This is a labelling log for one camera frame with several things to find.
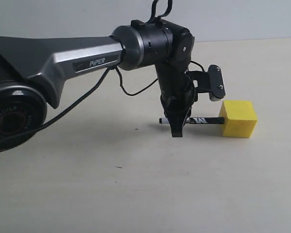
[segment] white wall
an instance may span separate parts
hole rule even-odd
[[[152,0],[0,0],[0,35],[109,35],[131,19],[148,20]],[[162,11],[167,0],[160,0]],[[197,41],[291,37],[291,0],[174,0],[168,17]]]

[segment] table surface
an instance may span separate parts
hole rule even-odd
[[[158,84],[128,97],[112,71],[61,121],[0,153],[0,233],[291,233],[291,39],[197,43],[193,59],[222,68],[226,100],[252,101],[250,139],[217,125],[172,138]],[[48,119],[102,72],[68,81]],[[156,73],[123,76],[135,92]],[[200,95],[193,116],[221,104]]]

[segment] black cable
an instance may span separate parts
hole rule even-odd
[[[93,88],[91,88],[88,92],[86,92],[83,96],[81,96],[79,99],[77,99],[72,105],[67,107],[64,111],[62,111],[60,114],[58,114],[52,120],[48,121],[47,123],[41,125],[40,127],[36,128],[36,129],[29,130],[29,131],[26,131],[23,133],[19,133],[19,134],[10,136],[10,137],[3,138],[0,140],[0,143],[8,141],[8,140],[16,139],[18,137],[26,136],[28,134],[37,133],[37,132],[42,131],[42,130],[46,129],[47,127],[51,126],[52,124],[54,124],[55,122],[60,120],[63,116],[65,116],[67,113],[69,113],[73,108],[75,108],[78,104],[80,104],[84,99],[89,97],[94,91],[96,91],[99,88],[99,86],[101,85],[101,83],[103,82],[103,80],[106,78],[107,74],[109,73],[109,71],[111,69],[113,69],[113,68],[107,68],[106,71],[103,73],[103,75],[101,76],[101,78],[98,80],[98,82],[96,83],[96,85]]]
[[[193,63],[195,65],[198,65],[202,69],[202,71],[205,72],[205,69],[204,69],[204,67],[201,64],[199,64],[199,63],[197,63],[195,61],[191,61],[191,63]]]
[[[118,74],[118,76],[119,76],[119,78],[120,78],[120,87],[122,88],[123,92],[124,92],[126,95],[128,95],[128,96],[136,96],[136,95],[139,95],[140,93],[142,93],[142,92],[144,92],[145,90],[147,90],[148,88],[150,88],[150,87],[151,87],[154,83],[156,83],[157,80],[158,80],[158,79],[156,79],[156,80],[154,80],[150,85],[148,85],[147,87],[145,87],[144,89],[142,89],[142,90],[140,90],[140,91],[138,91],[138,92],[136,92],[136,93],[134,93],[134,94],[130,94],[130,93],[128,93],[128,92],[125,90],[125,88],[124,88],[124,86],[123,86],[123,76],[122,76],[120,70],[118,69],[118,67],[115,67],[115,70],[116,70],[116,72],[117,72],[117,74]]]

